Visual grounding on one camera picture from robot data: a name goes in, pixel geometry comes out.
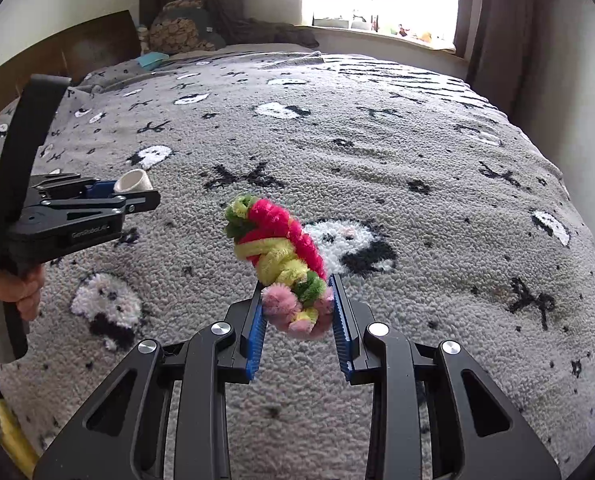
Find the pillow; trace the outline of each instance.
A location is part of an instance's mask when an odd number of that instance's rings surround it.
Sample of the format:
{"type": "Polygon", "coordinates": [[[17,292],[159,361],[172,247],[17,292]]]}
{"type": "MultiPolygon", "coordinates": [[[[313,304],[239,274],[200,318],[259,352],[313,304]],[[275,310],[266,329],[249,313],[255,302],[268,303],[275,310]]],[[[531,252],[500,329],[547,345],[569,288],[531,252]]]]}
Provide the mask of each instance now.
{"type": "Polygon", "coordinates": [[[164,54],[217,50],[226,46],[213,31],[204,0],[175,0],[164,6],[151,25],[149,47],[164,54]]]}

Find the colorful plush toy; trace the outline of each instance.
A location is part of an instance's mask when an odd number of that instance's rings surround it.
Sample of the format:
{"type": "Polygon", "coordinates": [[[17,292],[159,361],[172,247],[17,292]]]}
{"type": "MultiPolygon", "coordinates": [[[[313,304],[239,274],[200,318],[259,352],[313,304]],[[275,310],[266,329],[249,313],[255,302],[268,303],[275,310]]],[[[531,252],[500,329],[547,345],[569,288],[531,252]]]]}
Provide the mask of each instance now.
{"type": "Polygon", "coordinates": [[[226,220],[235,255],[250,261],[266,286],[261,294],[266,318],[300,339],[326,332],[333,320],[333,290],[317,246],[300,223],[280,206],[250,195],[226,208],[226,220]]]}

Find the bed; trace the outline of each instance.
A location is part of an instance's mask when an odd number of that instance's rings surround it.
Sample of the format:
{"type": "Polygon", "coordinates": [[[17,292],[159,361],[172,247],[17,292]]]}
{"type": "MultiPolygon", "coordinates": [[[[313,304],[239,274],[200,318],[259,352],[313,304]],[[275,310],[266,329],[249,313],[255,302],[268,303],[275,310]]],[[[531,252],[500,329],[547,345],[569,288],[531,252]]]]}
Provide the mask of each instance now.
{"type": "MultiPolygon", "coordinates": [[[[162,204],[47,264],[30,351],[0,365],[38,452],[140,339],[189,338],[252,292],[222,230],[245,192],[295,214],[377,319],[466,345],[564,475],[595,443],[593,238],[561,172],[462,81],[287,44],[130,60],[69,89],[46,142],[36,173],[143,168],[162,204]]],[[[256,381],[227,396],[234,478],[363,478],[372,393],[330,334],[269,329],[256,381]]]]}

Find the gray blanket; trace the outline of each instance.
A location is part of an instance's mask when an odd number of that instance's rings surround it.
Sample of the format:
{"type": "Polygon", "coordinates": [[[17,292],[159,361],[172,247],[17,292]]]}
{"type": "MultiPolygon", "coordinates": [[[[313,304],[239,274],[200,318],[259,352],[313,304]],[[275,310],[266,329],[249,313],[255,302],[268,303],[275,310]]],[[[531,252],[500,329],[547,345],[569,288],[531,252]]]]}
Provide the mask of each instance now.
{"type": "MultiPolygon", "coordinates": [[[[565,474],[595,443],[593,238],[561,172],[462,81],[317,52],[133,61],[69,90],[46,142],[36,173],[145,168],[162,205],[47,264],[30,351],[0,366],[38,450],[141,338],[189,338],[251,294],[222,230],[246,192],[299,218],[377,319],[462,342],[565,474]]],[[[363,478],[371,398],[332,335],[270,328],[255,382],[228,388],[234,478],[363,478]]]]}

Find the headboard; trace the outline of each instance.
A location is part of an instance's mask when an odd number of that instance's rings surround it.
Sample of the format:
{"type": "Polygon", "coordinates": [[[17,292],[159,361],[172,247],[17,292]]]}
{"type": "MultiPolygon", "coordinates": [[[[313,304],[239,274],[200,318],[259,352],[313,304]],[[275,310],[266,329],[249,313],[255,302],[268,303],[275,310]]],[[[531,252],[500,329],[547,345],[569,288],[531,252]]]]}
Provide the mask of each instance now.
{"type": "Polygon", "coordinates": [[[0,112],[20,96],[31,74],[70,76],[77,84],[92,70],[139,55],[139,40],[127,10],[67,28],[0,66],[0,112]]]}

